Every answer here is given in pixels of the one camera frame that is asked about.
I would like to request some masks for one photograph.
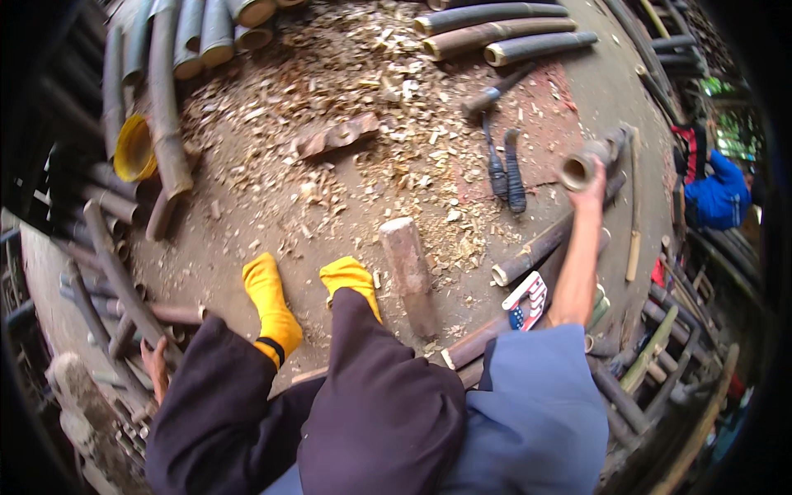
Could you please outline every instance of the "green bamboo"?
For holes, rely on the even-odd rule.
[[[649,343],[643,348],[641,354],[638,355],[633,365],[627,370],[627,373],[619,380],[619,385],[628,394],[635,392],[643,381],[646,375],[646,368],[649,366],[649,362],[655,354],[655,349],[658,346],[660,348],[665,348],[668,344],[668,337],[671,335],[671,326],[674,320],[676,320],[676,314],[678,312],[679,308],[676,306],[672,306],[671,309],[668,310],[665,318],[663,318],[663,322],[657,327],[652,338],[649,339]]]

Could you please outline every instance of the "wooden block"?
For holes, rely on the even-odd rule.
[[[440,331],[432,305],[432,279],[426,264],[418,227],[410,217],[385,222],[380,241],[393,273],[394,289],[402,297],[413,332],[429,337]]]

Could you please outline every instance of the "blue jacket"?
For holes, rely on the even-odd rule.
[[[715,150],[712,150],[710,165],[715,174],[686,185],[685,202],[695,201],[699,227],[715,230],[739,227],[751,204],[751,193],[745,187],[743,173]]]

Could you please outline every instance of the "dirt floor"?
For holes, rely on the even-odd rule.
[[[242,286],[242,266],[273,253],[305,334],[276,379],[278,391],[294,375],[326,364],[330,313],[318,271],[351,255],[380,274],[386,327],[418,355],[442,363],[442,348],[502,311],[507,291],[491,286],[492,266],[569,210],[552,175],[564,153],[627,122],[642,137],[642,255],[636,281],[626,284],[628,178],[605,215],[612,240],[599,274],[611,311],[594,333],[619,323],[625,304],[646,294],[661,236],[671,232],[670,134],[635,75],[638,55],[613,16],[596,0],[563,3],[578,30],[596,32],[600,42],[543,63],[501,99],[493,116],[498,145],[506,129],[520,129],[518,155],[529,190],[522,215],[490,195],[484,136],[458,111],[465,96],[497,81],[496,71],[480,56],[429,62],[409,29],[418,13],[428,12],[423,4],[313,2],[280,19],[274,45],[179,86],[185,139],[203,149],[196,187],[169,241],[146,241],[143,227],[132,233],[134,277],[155,300],[204,304],[253,340],[259,324]],[[131,5],[124,3],[119,19],[129,17]],[[136,110],[145,110],[145,98]],[[366,111],[382,125],[372,141],[320,163],[293,153],[292,140],[306,126]],[[404,215],[416,219],[432,260],[442,321],[436,341],[412,335],[378,242],[379,225]],[[86,352],[90,366],[108,368],[87,347],[76,310],[57,295],[64,258],[30,230],[23,243],[40,319],[50,313],[42,324],[53,349]]]

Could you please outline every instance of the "red cloth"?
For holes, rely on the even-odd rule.
[[[665,287],[665,284],[663,283],[664,277],[665,270],[663,269],[663,265],[660,263],[660,258],[657,258],[654,261],[654,269],[652,270],[652,281],[660,287]]]
[[[694,128],[682,129],[676,125],[671,126],[671,131],[679,135],[682,139],[687,141],[687,175],[685,176],[685,185],[695,181],[696,171],[696,158],[699,147],[696,144]]]

